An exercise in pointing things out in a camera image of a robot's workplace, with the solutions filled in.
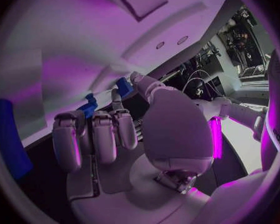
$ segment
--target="blue object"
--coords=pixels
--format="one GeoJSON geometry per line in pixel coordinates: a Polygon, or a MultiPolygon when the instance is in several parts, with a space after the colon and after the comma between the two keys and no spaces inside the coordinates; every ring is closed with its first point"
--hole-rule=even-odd
{"type": "Polygon", "coordinates": [[[0,99],[0,152],[15,179],[24,176],[33,168],[16,129],[12,103],[0,99]]]}
{"type": "Polygon", "coordinates": [[[93,115],[94,110],[98,107],[98,104],[93,94],[89,94],[85,98],[88,100],[88,103],[79,107],[78,110],[82,110],[85,114],[85,117],[90,118],[93,115]]]}
{"type": "Polygon", "coordinates": [[[121,77],[116,82],[116,85],[118,86],[118,94],[120,94],[122,98],[124,98],[133,91],[131,84],[126,80],[125,77],[121,77]]]}

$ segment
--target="glowing purple tube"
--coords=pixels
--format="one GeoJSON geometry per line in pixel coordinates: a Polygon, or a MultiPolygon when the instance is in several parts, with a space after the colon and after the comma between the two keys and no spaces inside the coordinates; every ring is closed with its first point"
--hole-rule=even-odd
{"type": "Polygon", "coordinates": [[[214,117],[209,121],[209,125],[212,131],[213,145],[214,145],[214,158],[222,158],[222,131],[221,120],[218,117],[214,117]]]}

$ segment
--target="blue handle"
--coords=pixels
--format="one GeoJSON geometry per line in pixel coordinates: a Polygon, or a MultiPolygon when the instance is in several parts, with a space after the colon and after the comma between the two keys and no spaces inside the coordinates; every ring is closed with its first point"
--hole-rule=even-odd
{"type": "Polygon", "coordinates": [[[0,99],[0,151],[15,179],[19,179],[33,168],[18,136],[12,103],[0,99]]]}

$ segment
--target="wire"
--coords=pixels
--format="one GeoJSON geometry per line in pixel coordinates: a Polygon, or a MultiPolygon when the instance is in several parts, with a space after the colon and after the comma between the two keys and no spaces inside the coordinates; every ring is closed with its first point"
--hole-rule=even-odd
{"type": "Polygon", "coordinates": [[[211,79],[211,82],[212,82],[212,84],[213,84],[214,87],[212,87],[209,83],[206,83],[206,84],[208,84],[208,85],[212,88],[212,90],[215,91],[219,96],[224,96],[224,95],[222,95],[222,94],[217,90],[217,88],[216,88],[214,82],[212,81],[212,77],[210,76],[210,74],[207,73],[207,72],[204,71],[204,70],[201,70],[201,69],[200,69],[200,70],[194,71],[194,72],[190,75],[188,81],[191,79],[191,77],[192,77],[196,72],[199,72],[199,71],[200,71],[200,72],[204,72],[204,73],[211,79]]]}
{"type": "MultiPolygon", "coordinates": [[[[183,93],[184,93],[185,89],[187,88],[188,84],[189,84],[191,81],[193,81],[193,80],[201,80],[201,81],[204,81],[202,78],[198,78],[198,77],[194,77],[194,78],[192,78],[192,79],[189,79],[189,80],[187,81],[187,83],[185,84],[185,86],[183,87],[183,89],[182,89],[182,92],[183,92],[183,93]]],[[[209,84],[209,83],[206,83],[206,84],[207,84],[217,95],[223,97],[223,95],[220,94],[219,92],[217,92],[217,91],[211,86],[211,84],[209,84]]]]}

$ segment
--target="circular hole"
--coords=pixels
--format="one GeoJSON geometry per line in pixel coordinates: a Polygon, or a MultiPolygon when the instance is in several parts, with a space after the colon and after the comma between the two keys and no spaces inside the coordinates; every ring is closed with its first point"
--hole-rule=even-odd
{"type": "Polygon", "coordinates": [[[160,49],[163,45],[165,44],[165,42],[160,42],[157,46],[156,46],[156,49],[160,49]]]}
{"type": "Polygon", "coordinates": [[[180,45],[181,43],[185,42],[188,39],[188,36],[184,36],[181,39],[178,40],[177,45],[180,45]]]}

